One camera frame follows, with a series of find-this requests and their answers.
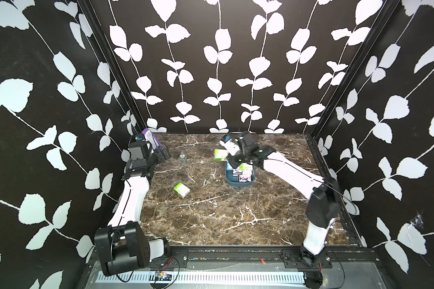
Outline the green white tissue pack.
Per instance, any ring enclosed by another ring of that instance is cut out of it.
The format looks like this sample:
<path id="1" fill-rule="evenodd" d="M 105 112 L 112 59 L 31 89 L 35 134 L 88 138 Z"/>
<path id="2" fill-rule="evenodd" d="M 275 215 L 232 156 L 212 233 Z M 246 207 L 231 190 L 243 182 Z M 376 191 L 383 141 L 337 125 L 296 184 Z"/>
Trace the green white tissue pack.
<path id="1" fill-rule="evenodd" d="M 250 164 L 242 163 L 239 165 L 238 170 L 240 170 L 240 171 L 252 171 L 253 166 Z"/>

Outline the black purple tissue pack front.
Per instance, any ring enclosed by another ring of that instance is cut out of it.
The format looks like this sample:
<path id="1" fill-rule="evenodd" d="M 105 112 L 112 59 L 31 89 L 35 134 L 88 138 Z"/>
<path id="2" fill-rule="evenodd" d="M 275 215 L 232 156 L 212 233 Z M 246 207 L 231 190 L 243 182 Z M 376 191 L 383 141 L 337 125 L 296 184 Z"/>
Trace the black purple tissue pack front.
<path id="1" fill-rule="evenodd" d="M 240 183 L 250 183 L 253 181 L 252 172 L 243 172 L 238 176 Z"/>

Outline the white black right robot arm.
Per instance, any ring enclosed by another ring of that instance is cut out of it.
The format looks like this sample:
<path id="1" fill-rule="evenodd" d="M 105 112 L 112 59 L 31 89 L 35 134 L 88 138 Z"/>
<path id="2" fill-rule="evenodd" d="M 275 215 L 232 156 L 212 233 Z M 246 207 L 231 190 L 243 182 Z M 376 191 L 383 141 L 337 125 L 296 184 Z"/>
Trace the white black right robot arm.
<path id="1" fill-rule="evenodd" d="M 308 200 L 309 224 L 298 259 L 307 268 L 317 265 L 341 209 L 338 182 L 306 171 L 268 145 L 259 145 L 248 131 L 224 135 L 219 143 L 228 151 L 227 161 L 232 168 L 243 163 L 259 167 L 292 185 Z"/>

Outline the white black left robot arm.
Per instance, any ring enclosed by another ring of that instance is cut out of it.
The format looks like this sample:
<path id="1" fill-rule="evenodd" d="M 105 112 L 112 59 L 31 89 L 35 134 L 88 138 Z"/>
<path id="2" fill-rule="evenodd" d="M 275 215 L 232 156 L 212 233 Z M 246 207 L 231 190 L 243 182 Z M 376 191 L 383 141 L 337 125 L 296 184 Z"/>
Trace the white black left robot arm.
<path id="1" fill-rule="evenodd" d="M 171 256 L 167 239 L 148 240 L 140 225 L 154 168 L 170 158 L 168 150 L 155 140 L 136 137 L 129 145 L 129 153 L 118 208 L 108 225 L 95 233 L 102 272 L 117 278 L 122 273 L 148 267 L 154 259 Z"/>

